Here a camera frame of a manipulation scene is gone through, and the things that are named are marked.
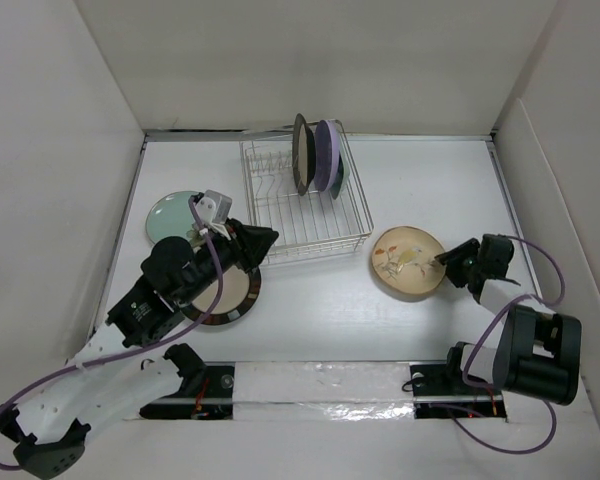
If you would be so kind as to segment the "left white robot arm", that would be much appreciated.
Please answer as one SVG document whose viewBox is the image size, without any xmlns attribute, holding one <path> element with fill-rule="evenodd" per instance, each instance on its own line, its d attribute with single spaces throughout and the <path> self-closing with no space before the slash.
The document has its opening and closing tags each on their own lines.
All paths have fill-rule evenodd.
<svg viewBox="0 0 600 480">
<path fill-rule="evenodd" d="M 110 422 L 159 398 L 203 389 L 207 366 L 177 332 L 185 310 L 236 267 L 255 273 L 277 231 L 235 219 L 193 248 L 180 237 L 156 243 L 142 274 L 87 344 L 61 369 L 0 405 L 0 470 L 53 479 L 71 468 Z"/>
</svg>

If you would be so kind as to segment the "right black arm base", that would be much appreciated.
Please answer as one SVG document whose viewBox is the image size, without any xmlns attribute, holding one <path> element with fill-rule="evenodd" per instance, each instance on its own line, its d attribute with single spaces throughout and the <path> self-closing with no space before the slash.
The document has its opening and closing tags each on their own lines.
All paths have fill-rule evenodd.
<svg viewBox="0 0 600 480">
<path fill-rule="evenodd" d="M 402 391 L 412 395 L 418 420 L 507 418 L 499 390 L 468 386 L 442 362 L 411 363 Z"/>
</svg>

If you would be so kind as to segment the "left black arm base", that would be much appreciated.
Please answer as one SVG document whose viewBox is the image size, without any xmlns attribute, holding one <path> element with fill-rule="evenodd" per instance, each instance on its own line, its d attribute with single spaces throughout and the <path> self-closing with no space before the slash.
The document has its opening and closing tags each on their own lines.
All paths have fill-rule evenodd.
<svg viewBox="0 0 600 480">
<path fill-rule="evenodd" d="M 230 420 L 234 385 L 234 363 L 211 364 L 195 393 L 177 392 L 155 400 L 139 410 L 139 417 L 144 420 Z"/>
</svg>

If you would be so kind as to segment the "beige bird pattern plate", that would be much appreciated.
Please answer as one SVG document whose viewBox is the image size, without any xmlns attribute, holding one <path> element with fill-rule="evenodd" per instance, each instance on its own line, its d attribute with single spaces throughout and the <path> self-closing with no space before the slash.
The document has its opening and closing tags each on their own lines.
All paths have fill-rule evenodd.
<svg viewBox="0 0 600 480">
<path fill-rule="evenodd" d="M 445 267 L 435 257 L 443 245 L 430 233 L 412 226 L 384 231 L 370 256 L 375 277 L 386 287 L 408 297 L 433 293 L 445 278 Z"/>
</svg>

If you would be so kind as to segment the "purple round plate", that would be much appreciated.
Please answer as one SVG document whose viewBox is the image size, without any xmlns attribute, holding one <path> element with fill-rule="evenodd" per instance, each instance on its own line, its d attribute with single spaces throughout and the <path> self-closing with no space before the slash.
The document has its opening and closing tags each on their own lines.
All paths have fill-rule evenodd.
<svg viewBox="0 0 600 480">
<path fill-rule="evenodd" d="M 335 123 L 331 120 L 318 122 L 314 133 L 315 175 L 317 191 L 329 190 L 335 183 L 340 158 L 340 139 Z"/>
</svg>

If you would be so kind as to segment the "rectangular light green plate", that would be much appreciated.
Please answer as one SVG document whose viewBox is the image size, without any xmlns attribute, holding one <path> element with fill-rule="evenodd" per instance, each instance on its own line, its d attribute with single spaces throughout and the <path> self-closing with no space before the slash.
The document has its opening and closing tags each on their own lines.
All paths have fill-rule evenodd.
<svg viewBox="0 0 600 480">
<path fill-rule="evenodd" d="M 350 167 L 348 161 L 339 155 L 338 169 L 336 178 L 329 189 L 329 194 L 333 200 L 336 200 L 341 195 L 342 190 L 345 188 L 350 176 Z"/>
</svg>

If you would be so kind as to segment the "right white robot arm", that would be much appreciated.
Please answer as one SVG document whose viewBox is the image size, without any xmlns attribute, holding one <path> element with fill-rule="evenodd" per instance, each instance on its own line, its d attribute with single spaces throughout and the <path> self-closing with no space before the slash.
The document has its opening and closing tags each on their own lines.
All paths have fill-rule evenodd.
<svg viewBox="0 0 600 480">
<path fill-rule="evenodd" d="M 556 299 L 543 299 L 508 277 L 515 242 L 536 250 L 555 269 Z M 492 388 L 571 404 L 579 385 L 582 324 L 554 311 L 566 293 L 556 260 L 527 240 L 485 234 L 436 255 L 433 262 L 444 268 L 454 287 L 467 289 L 479 306 L 494 314 L 475 344 L 459 342 L 450 348 L 441 371 L 445 387 L 454 393 Z"/>
</svg>

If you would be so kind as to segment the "brown rimmed deep plate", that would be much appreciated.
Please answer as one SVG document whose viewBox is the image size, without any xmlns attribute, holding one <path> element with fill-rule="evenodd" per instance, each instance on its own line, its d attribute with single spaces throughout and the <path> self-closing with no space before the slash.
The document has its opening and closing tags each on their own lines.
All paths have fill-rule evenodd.
<svg viewBox="0 0 600 480">
<path fill-rule="evenodd" d="M 313 130 L 305 117 L 298 113 L 293 125 L 292 172 L 297 193 L 304 196 L 314 179 L 316 170 L 316 147 Z"/>
</svg>

